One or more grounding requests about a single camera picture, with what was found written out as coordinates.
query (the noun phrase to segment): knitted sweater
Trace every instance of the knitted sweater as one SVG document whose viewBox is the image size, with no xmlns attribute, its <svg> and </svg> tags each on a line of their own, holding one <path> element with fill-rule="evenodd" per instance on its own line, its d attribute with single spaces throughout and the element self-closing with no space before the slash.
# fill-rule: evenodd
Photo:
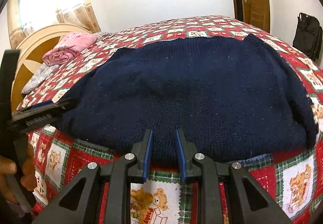
<svg viewBox="0 0 323 224">
<path fill-rule="evenodd" d="M 314 146 L 311 100 L 295 72 L 254 35 L 187 38 L 121 48 L 64 98 L 79 105 L 55 125 L 128 152 L 146 128 L 152 160 L 175 162 L 178 128 L 215 161 Z"/>
</svg>

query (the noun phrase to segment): bedspread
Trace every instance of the bedspread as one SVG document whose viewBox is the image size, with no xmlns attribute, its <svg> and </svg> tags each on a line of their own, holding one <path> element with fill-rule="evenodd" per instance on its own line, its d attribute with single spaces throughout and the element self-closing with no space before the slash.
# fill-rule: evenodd
<svg viewBox="0 0 323 224">
<path fill-rule="evenodd" d="M 148 43 L 196 36 L 225 36 L 244 39 L 249 33 L 261 38 L 286 59 L 312 99 L 313 115 L 319 124 L 316 145 L 311 150 L 263 154 L 242 161 L 294 223 L 308 221 L 323 199 L 323 73 L 303 53 L 252 25 L 223 16 L 205 16 L 162 21 L 115 33 L 91 45 L 56 69 L 18 108 L 52 99 L 58 101 L 84 74 L 105 63 L 121 47 L 139 48 Z M 86 164 L 109 163 L 120 154 L 85 141 L 73 139 L 52 126 L 29 132 L 35 150 L 34 191 L 40 212 Z M 139 211 L 138 196 L 158 196 L 147 202 L 147 213 Z M 147 183 L 131 185 L 131 223 L 196 223 L 197 186 L 181 182 L 177 169 L 152 167 Z M 225 201 L 223 218 L 228 223 Z M 104 207 L 100 223 L 103 223 Z"/>
</svg>

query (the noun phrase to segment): floral curtain pattern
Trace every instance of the floral curtain pattern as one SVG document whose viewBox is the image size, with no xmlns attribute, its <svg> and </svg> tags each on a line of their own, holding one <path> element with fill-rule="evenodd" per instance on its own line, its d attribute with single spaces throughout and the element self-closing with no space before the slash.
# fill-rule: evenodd
<svg viewBox="0 0 323 224">
<path fill-rule="evenodd" d="M 12 49 L 32 32 L 57 23 L 101 31 L 89 0 L 9 0 L 8 29 Z"/>
</svg>

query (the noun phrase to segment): metal bolt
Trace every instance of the metal bolt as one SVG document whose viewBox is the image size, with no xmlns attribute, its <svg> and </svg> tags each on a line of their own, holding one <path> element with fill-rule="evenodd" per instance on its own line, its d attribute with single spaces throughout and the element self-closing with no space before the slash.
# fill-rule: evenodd
<svg viewBox="0 0 323 224">
<path fill-rule="evenodd" d="M 127 160 L 132 160 L 135 158 L 135 155 L 133 153 L 128 153 L 128 154 L 125 154 L 124 158 Z"/>
<path fill-rule="evenodd" d="M 95 169 L 96 167 L 97 167 L 97 163 L 95 163 L 95 162 L 88 163 L 88 168 L 89 169 Z"/>
<path fill-rule="evenodd" d="M 197 160 L 202 160 L 202 159 L 204 159 L 204 158 L 205 158 L 205 156 L 204 156 L 202 153 L 196 153 L 196 154 L 195 154 L 195 158 L 196 158 Z"/>
<path fill-rule="evenodd" d="M 233 162 L 232 163 L 232 167 L 234 169 L 241 169 L 241 163 L 239 163 L 239 162 Z"/>
</svg>

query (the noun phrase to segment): headboard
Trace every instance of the headboard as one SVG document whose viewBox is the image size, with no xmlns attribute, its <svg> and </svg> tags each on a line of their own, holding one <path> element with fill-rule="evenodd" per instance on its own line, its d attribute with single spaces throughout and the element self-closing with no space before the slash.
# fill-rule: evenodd
<svg viewBox="0 0 323 224">
<path fill-rule="evenodd" d="M 20 49 L 21 52 L 11 89 L 12 112 L 16 111 L 17 106 L 25 97 L 21 90 L 43 63 L 43 55 L 53 49 L 61 38 L 69 32 L 91 33 L 79 25 L 59 23 L 30 34 L 17 46 L 17 49 Z"/>
</svg>

